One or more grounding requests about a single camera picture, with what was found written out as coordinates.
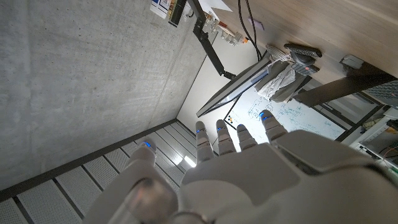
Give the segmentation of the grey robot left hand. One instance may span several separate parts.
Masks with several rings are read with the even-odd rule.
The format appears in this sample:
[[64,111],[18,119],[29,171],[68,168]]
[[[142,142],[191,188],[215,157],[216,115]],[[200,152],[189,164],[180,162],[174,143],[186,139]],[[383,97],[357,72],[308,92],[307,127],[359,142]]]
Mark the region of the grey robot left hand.
[[239,125],[238,147],[217,121],[218,154],[197,122],[197,164],[178,191],[155,169],[155,142],[144,139],[84,222],[397,222],[397,179],[385,167],[320,135],[288,132],[270,111],[260,120],[268,141]]

